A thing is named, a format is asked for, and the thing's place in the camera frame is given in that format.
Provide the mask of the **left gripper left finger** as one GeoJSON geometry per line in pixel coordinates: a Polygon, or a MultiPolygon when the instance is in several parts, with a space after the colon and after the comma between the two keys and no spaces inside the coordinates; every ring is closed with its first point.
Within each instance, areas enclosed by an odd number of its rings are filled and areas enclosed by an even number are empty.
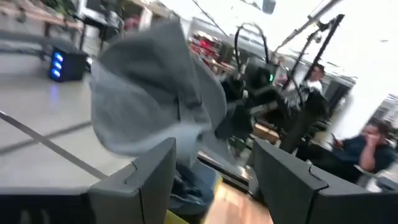
{"type": "Polygon", "coordinates": [[[1,162],[1,223],[163,223],[175,172],[168,138],[111,175],[95,177],[37,147],[1,162]]]}

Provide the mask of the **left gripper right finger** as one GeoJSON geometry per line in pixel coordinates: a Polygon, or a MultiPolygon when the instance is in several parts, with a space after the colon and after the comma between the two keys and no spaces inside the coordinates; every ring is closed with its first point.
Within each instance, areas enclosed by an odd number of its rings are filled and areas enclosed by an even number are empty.
{"type": "Polygon", "coordinates": [[[254,141],[254,171],[274,223],[397,224],[397,192],[371,192],[254,141]]]}

